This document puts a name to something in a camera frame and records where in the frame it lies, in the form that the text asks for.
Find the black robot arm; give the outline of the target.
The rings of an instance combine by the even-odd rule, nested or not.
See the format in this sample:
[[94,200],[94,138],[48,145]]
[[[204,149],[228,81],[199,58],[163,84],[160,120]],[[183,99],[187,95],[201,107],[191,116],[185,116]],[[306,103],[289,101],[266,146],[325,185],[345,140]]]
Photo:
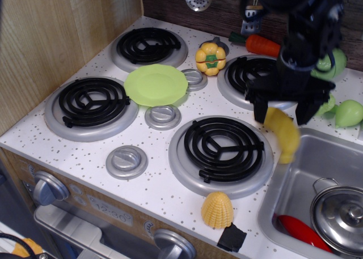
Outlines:
[[240,0],[245,21],[269,13],[288,14],[284,38],[275,67],[264,77],[247,82],[246,100],[254,106],[257,122],[263,123],[271,101],[297,103],[299,125],[308,123],[323,103],[328,102],[335,84],[311,76],[318,61],[340,44],[343,0]]

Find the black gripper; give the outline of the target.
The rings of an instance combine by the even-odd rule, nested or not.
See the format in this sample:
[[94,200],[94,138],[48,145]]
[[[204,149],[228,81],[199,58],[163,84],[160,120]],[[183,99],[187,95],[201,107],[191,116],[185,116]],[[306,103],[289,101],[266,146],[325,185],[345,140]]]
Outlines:
[[254,103],[254,118],[262,124],[268,103],[272,101],[298,103],[297,124],[307,124],[335,88],[333,82],[313,77],[308,71],[294,71],[275,63],[270,66],[247,66],[244,82],[246,100]]

